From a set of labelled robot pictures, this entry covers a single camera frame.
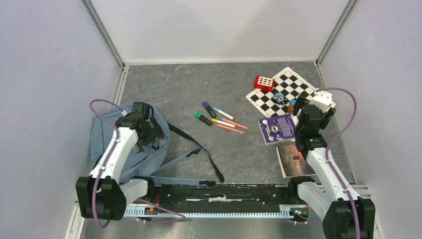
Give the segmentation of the purple book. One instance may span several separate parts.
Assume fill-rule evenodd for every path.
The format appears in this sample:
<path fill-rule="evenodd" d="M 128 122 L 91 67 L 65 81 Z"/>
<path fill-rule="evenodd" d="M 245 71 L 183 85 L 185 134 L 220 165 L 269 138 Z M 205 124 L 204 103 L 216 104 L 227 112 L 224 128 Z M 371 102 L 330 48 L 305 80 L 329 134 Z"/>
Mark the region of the purple book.
<path fill-rule="evenodd" d="M 265 145 L 294 141 L 296 124 L 297 118 L 290 114 L 258 120 Z"/>

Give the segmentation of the blue student backpack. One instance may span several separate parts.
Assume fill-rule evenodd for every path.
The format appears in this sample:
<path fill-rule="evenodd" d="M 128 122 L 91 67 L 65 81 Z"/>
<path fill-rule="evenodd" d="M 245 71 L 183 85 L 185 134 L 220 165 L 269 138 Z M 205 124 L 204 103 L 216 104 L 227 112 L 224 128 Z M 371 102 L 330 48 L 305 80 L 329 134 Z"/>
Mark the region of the blue student backpack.
<path fill-rule="evenodd" d="M 160 184 L 206 184 L 206 180 L 201 179 L 155 176 L 155 173 L 173 167 L 192 154 L 205 149 L 192 136 L 167 122 L 159 109 L 152 106 L 155 118 L 164 131 L 164 138 L 145 146 L 143 152 L 136 153 L 134 146 L 138 136 L 135 130 L 129 128 L 128 121 L 133 103 L 113 104 L 109 110 L 98 113 L 93 107 L 95 102 L 96 100 L 90 102 L 90 109 L 96 115 L 90 135 L 91 176 L 101 179 L 110 176 L 119 184 L 125 184 L 135 177 L 152 177 L 154 182 Z M 168 163 L 164 163 L 170 146 L 171 132 L 195 143 L 197 147 Z"/>

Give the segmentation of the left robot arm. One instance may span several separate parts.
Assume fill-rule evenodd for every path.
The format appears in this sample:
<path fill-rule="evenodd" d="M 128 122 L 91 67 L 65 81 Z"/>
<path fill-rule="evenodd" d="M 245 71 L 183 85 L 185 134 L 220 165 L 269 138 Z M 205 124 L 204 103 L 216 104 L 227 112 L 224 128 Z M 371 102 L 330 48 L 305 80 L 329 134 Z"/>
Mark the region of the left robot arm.
<path fill-rule="evenodd" d="M 169 146 L 168 125 L 151 105 L 135 102 L 129 113 L 117 109 L 122 116 L 111 124 L 108 147 L 90 174 L 76 182 L 82 217 L 97 222 L 119 221 L 137 199 L 150 203 L 156 198 L 150 175 Z"/>

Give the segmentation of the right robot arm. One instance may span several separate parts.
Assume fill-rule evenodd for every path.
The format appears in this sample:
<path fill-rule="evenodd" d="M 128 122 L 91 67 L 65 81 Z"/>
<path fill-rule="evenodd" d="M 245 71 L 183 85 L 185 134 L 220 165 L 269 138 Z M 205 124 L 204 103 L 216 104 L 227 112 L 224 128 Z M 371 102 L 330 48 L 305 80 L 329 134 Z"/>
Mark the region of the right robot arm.
<path fill-rule="evenodd" d="M 315 171 L 323 188 L 309 176 L 293 177 L 287 190 L 293 203 L 305 201 L 322 221 L 327 239 L 372 239 L 376 208 L 346 180 L 320 133 L 333 115 L 332 97 L 319 92 L 311 100 L 299 95 L 292 114 L 297 116 L 296 149 Z"/>

